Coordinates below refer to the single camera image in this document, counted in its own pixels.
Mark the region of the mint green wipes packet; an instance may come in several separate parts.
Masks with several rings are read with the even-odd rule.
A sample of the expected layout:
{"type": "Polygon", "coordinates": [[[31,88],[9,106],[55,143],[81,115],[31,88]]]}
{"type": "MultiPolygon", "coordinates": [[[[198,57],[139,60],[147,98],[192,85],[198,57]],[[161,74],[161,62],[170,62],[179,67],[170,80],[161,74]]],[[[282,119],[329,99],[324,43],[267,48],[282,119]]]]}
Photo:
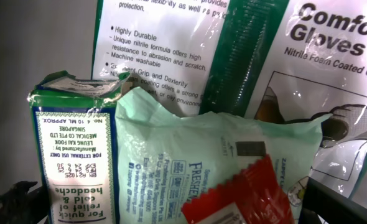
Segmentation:
{"type": "Polygon", "coordinates": [[[326,119],[274,124],[213,112],[180,118],[142,88],[130,90],[115,115],[121,223],[185,223],[184,203],[265,155],[298,220],[326,119]]]}

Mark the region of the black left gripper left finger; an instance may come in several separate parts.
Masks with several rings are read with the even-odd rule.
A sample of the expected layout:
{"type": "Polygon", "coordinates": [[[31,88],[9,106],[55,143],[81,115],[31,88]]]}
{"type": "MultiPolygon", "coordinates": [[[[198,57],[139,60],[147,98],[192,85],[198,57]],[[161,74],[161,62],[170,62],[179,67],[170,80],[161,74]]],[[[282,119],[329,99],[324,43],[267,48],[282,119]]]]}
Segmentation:
{"type": "Polygon", "coordinates": [[[0,195],[0,224],[49,224],[47,189],[36,182],[20,181],[0,195]]]}

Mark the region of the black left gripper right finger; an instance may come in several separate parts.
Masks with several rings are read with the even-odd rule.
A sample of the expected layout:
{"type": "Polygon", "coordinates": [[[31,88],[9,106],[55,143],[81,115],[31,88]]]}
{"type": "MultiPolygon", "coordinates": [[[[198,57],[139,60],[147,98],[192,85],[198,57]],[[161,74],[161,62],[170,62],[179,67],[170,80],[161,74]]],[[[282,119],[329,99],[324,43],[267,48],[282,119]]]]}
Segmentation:
{"type": "Polygon", "coordinates": [[[299,224],[322,223],[367,224],[367,209],[336,193],[316,180],[309,179],[299,224]]]}

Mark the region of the green white medicine box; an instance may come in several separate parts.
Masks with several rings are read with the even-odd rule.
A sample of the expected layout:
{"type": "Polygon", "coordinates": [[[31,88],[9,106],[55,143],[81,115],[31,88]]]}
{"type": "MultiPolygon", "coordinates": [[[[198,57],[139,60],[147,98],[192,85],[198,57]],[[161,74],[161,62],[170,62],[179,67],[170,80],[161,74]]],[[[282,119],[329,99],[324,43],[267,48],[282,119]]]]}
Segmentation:
{"type": "Polygon", "coordinates": [[[66,71],[47,75],[27,98],[50,223],[117,223],[117,101],[130,74],[81,80],[66,71]]]}

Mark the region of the red sachet stick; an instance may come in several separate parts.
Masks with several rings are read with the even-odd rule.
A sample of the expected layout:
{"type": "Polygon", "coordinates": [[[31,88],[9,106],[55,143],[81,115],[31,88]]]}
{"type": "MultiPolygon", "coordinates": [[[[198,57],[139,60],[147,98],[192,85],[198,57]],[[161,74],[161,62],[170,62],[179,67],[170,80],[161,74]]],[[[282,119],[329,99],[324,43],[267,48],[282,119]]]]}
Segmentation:
{"type": "Polygon", "coordinates": [[[188,223],[291,224],[289,199],[277,183],[270,156],[257,160],[224,184],[181,209],[188,223]]]}

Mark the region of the green glove packet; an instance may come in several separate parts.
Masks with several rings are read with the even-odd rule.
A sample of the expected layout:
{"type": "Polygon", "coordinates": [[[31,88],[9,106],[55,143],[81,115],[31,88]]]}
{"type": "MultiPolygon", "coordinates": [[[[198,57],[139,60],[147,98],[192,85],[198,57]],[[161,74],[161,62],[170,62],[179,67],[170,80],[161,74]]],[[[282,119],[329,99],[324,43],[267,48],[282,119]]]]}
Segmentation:
{"type": "Polygon", "coordinates": [[[328,114],[310,176],[352,198],[367,172],[367,0],[101,0],[92,78],[121,73],[179,116],[328,114]]]}

